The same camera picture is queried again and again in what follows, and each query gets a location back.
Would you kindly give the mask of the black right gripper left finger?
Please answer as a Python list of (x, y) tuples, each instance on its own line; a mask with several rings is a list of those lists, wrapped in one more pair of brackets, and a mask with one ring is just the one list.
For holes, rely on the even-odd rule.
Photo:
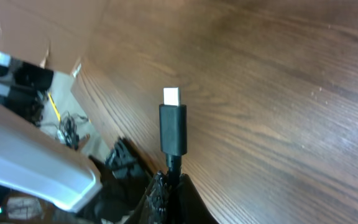
[(146, 188), (134, 213), (129, 217), (130, 224), (163, 224), (168, 216), (168, 198), (170, 192), (167, 176), (158, 171)]

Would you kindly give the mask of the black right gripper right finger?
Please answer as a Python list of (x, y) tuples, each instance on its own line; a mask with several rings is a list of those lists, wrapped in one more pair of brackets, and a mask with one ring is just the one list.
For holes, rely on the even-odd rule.
[(180, 176), (180, 183), (175, 189), (178, 200), (175, 205), (175, 223), (218, 224), (203, 202), (191, 178), (187, 174)]

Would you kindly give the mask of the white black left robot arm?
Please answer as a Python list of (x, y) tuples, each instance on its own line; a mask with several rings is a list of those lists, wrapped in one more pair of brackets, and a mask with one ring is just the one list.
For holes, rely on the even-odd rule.
[(84, 154), (52, 139), (0, 105), (0, 185), (79, 212), (102, 189)]

